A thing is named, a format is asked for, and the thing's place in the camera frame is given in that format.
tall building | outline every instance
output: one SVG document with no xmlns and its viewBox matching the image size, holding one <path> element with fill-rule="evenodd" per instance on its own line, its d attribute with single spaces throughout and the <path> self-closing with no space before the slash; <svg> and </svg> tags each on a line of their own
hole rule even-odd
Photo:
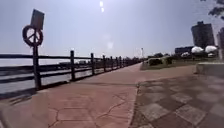
<svg viewBox="0 0 224 128">
<path fill-rule="evenodd" d="M 185 52 L 191 53 L 191 49 L 194 46 L 187 46 L 187 47 L 179 47 L 179 48 L 175 48 L 175 54 L 183 54 Z"/>
<path fill-rule="evenodd" d="M 194 45 L 205 48 L 208 45 L 215 45 L 212 24 L 204 24 L 203 21 L 191 28 Z"/>
<path fill-rule="evenodd" d="M 217 34 L 218 39 L 218 47 L 219 47 L 219 57 L 220 59 L 224 59 L 224 28 L 221 28 L 219 33 Z"/>
</svg>

metal railing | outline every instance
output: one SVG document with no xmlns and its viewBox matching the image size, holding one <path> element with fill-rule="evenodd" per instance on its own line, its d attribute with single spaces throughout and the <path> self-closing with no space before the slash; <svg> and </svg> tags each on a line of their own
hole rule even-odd
<svg viewBox="0 0 224 128">
<path fill-rule="evenodd" d="M 33 55 L 20 55 L 20 54 L 0 54 L 0 59 L 33 59 Z M 91 75 L 97 75 L 95 70 L 101 69 L 102 73 L 112 71 L 118 68 L 136 64 L 139 61 L 126 60 L 121 57 L 106 58 L 104 55 L 102 58 L 95 58 L 94 54 L 91 53 L 90 57 L 76 57 L 74 51 L 70 51 L 70 56 L 43 56 L 39 55 L 38 60 L 41 59 L 64 59 L 69 60 L 66 63 L 59 64 L 50 64 L 50 65 L 29 65 L 29 66 L 5 66 L 0 67 L 0 72 L 5 72 L 2 76 L 11 76 L 11 75 L 20 75 L 20 74 L 29 74 L 26 76 L 18 76 L 13 78 L 3 78 L 0 79 L 1 83 L 10 83 L 18 81 L 33 80 L 37 76 L 38 82 L 35 82 L 35 87 L 37 90 L 42 88 L 41 78 L 59 76 L 59 75 L 71 75 L 70 81 L 76 81 L 81 78 L 76 78 L 75 74 L 77 72 L 91 71 Z M 75 63 L 75 60 L 89 60 L 89 63 L 78 64 Z M 47 73 L 51 71 L 63 71 L 56 73 Z"/>
</svg>

railing post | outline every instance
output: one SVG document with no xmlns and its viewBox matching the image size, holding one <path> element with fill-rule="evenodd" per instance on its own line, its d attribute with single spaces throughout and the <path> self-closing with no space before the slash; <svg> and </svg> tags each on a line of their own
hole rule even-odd
<svg viewBox="0 0 224 128">
<path fill-rule="evenodd" d="M 111 70 L 113 70 L 113 58 L 112 58 L 112 56 L 110 57 L 110 61 L 111 61 Z"/>
<path fill-rule="evenodd" d="M 120 68 L 122 68 L 122 64 L 121 64 L 121 56 L 119 57 L 119 65 L 120 65 Z"/>
<path fill-rule="evenodd" d="M 103 71 L 106 72 L 106 59 L 105 59 L 105 55 L 103 55 Z"/>
<path fill-rule="evenodd" d="M 34 80 L 35 87 L 37 90 L 41 89 L 41 76 L 39 71 L 39 56 L 38 56 L 38 47 L 33 47 L 33 72 L 34 72 Z"/>
<path fill-rule="evenodd" d="M 118 69 L 118 58 L 116 57 L 116 69 Z"/>
<path fill-rule="evenodd" d="M 74 63 L 74 51 L 70 51 L 70 68 L 71 68 L 71 81 L 75 81 L 75 63 Z"/>
<path fill-rule="evenodd" d="M 125 67 L 125 62 L 124 62 L 125 60 L 123 59 L 123 67 Z"/>
<path fill-rule="evenodd" d="M 91 67 L 92 67 L 92 75 L 95 75 L 95 63 L 93 53 L 91 53 Z"/>
</svg>

promenade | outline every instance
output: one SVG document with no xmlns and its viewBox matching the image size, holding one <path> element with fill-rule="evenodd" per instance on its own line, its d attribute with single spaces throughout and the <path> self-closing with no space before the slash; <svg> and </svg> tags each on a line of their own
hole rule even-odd
<svg viewBox="0 0 224 128">
<path fill-rule="evenodd" d="M 140 65 L 2 100 L 0 127 L 128 128 L 139 82 L 188 76 L 195 68 L 140 71 Z"/>
</svg>

sign post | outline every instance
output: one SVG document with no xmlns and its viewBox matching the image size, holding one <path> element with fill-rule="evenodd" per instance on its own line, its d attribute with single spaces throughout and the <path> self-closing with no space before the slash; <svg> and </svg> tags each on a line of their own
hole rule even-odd
<svg viewBox="0 0 224 128">
<path fill-rule="evenodd" d="M 33 10 L 33 15 L 31 19 L 31 24 L 23 28 L 23 40 L 24 42 L 33 47 L 33 72 L 35 87 L 37 90 L 41 89 L 41 76 L 39 71 L 39 59 L 38 59 L 38 46 L 43 42 L 43 22 L 44 22 L 44 13 Z M 33 33 L 28 36 L 29 30 L 33 30 Z"/>
</svg>

